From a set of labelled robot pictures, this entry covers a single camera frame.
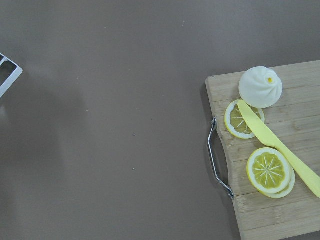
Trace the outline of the lemon slice under knife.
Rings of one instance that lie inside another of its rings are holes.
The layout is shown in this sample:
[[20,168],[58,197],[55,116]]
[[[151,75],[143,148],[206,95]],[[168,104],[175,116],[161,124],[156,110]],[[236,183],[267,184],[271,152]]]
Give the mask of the lemon slice under knife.
[[255,134],[246,124],[238,107],[239,99],[231,102],[224,113],[226,129],[236,138],[247,140],[255,137]]

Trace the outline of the white steamed bun toy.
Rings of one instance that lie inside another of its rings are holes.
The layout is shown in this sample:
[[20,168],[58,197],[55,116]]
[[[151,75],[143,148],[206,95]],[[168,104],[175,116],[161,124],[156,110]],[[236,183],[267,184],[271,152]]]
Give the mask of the white steamed bun toy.
[[239,80],[240,97],[248,105],[264,109],[279,101],[283,83],[277,73],[265,66],[256,66],[243,73]]

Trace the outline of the yellow plastic knife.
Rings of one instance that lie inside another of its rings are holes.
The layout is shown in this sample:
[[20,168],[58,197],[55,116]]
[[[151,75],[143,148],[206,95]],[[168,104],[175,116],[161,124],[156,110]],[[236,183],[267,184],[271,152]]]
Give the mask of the yellow plastic knife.
[[281,140],[263,123],[244,100],[237,103],[247,126],[265,146],[277,149],[285,156],[292,168],[316,197],[320,196],[320,176],[301,161]]

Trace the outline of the bottom lemon slice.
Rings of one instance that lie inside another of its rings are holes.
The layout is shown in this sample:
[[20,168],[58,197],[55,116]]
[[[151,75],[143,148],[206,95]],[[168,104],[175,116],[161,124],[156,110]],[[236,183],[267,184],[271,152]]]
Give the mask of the bottom lemon slice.
[[276,193],[266,193],[263,191],[260,191],[260,193],[263,194],[264,196],[267,196],[272,199],[284,198],[292,192],[292,190],[295,186],[295,182],[296,182],[295,171],[293,169],[291,169],[290,181],[289,181],[288,185],[283,190],[276,192]]

